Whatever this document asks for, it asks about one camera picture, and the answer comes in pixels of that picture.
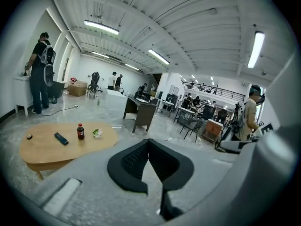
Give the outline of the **dark green tub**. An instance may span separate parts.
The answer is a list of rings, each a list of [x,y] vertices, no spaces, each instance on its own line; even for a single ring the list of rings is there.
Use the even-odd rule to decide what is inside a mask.
[[[65,83],[53,81],[52,86],[47,88],[48,98],[58,99],[64,90]]]

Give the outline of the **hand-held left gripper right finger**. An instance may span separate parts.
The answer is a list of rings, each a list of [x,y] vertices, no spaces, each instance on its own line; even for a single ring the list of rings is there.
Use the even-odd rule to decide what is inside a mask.
[[[190,210],[221,182],[235,155],[149,139],[148,159],[162,183],[160,215],[171,220]]]

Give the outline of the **dark wooden vanity desk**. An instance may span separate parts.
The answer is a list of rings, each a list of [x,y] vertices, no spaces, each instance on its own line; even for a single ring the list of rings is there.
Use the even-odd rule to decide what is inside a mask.
[[[148,132],[155,111],[156,106],[154,104],[142,102],[132,96],[128,96],[123,118],[125,119],[128,113],[135,113],[136,119],[132,132],[135,133],[137,126],[146,126],[146,132]]]

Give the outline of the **wooden coffee table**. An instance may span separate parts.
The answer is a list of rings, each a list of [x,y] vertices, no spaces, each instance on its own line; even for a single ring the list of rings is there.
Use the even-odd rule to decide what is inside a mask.
[[[87,153],[111,148],[116,145],[118,135],[111,125],[104,122],[83,123],[85,138],[78,139],[78,123],[41,123],[30,127],[24,134],[19,146],[19,154],[27,166],[43,180],[41,174],[46,170],[58,170],[67,163]],[[102,136],[94,139],[93,131],[102,130]],[[68,145],[62,145],[55,133],[66,138]]]

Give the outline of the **small wooden cabinet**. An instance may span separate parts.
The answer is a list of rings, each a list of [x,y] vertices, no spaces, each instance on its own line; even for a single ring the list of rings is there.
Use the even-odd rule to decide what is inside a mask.
[[[202,133],[202,138],[213,144],[219,137],[222,129],[223,125],[221,123],[209,119],[206,122],[205,129]]]

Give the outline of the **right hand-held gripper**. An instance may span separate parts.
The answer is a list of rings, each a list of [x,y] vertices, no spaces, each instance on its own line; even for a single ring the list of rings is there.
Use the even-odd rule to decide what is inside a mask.
[[[248,141],[223,140],[220,143],[220,148],[230,153],[240,153],[246,144],[258,142],[265,134],[273,130],[271,123],[262,125],[255,132],[250,134]]]

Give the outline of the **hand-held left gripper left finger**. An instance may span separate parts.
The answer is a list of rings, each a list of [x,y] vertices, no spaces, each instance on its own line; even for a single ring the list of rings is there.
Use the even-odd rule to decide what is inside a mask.
[[[115,146],[85,154],[41,181],[35,188],[35,204],[66,223],[161,223],[162,184],[150,162],[142,181],[148,192],[120,188],[108,175],[107,163],[116,153],[139,143],[129,139]],[[64,202],[64,206],[55,206]]]

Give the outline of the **large cardboard box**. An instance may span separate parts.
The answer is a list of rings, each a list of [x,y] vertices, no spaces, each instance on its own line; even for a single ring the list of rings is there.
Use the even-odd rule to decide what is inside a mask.
[[[67,87],[67,91],[71,96],[83,96],[87,91],[87,83],[84,81],[76,81],[75,83],[70,83]]]

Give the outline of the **black mezzanine railing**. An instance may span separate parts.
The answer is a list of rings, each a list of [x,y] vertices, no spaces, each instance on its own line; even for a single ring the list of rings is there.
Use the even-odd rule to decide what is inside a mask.
[[[185,81],[182,81],[182,84],[185,89],[195,90],[198,92],[205,92],[207,94],[213,94],[213,95],[225,97],[228,99],[234,99],[241,102],[244,101],[245,99],[245,95],[227,89],[208,86],[204,84],[197,84],[193,82],[185,82]]]

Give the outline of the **dark blue rectangular box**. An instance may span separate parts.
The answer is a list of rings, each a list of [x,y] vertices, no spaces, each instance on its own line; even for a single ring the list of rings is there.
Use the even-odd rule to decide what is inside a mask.
[[[58,132],[54,134],[55,138],[64,146],[68,145],[69,141]]]

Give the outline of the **black office chair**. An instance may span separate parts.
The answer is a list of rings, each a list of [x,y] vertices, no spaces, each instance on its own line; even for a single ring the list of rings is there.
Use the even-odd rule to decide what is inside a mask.
[[[212,119],[214,116],[214,112],[215,112],[215,107],[210,105],[205,105],[201,118],[203,118],[204,120]]]

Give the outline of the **white vanity cabinet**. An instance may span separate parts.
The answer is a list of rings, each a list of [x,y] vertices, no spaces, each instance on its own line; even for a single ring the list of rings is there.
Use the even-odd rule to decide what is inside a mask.
[[[18,107],[22,106],[25,116],[28,116],[28,108],[33,105],[30,77],[17,75],[13,78],[13,98],[16,113],[18,113]]]

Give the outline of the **black-frame white table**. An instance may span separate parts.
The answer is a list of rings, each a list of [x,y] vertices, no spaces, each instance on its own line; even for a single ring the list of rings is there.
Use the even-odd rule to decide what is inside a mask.
[[[195,117],[195,112],[182,107],[178,107],[178,109],[176,110],[174,122],[177,122],[180,125],[184,125],[188,123],[190,120],[192,120],[194,117]]]

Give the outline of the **tall framed panel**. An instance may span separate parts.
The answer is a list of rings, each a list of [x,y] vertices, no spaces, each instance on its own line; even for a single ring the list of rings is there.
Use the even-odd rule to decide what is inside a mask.
[[[64,68],[63,68],[62,81],[65,81],[65,75],[66,75],[68,62],[69,62],[69,58],[66,58],[65,65],[64,65]]]

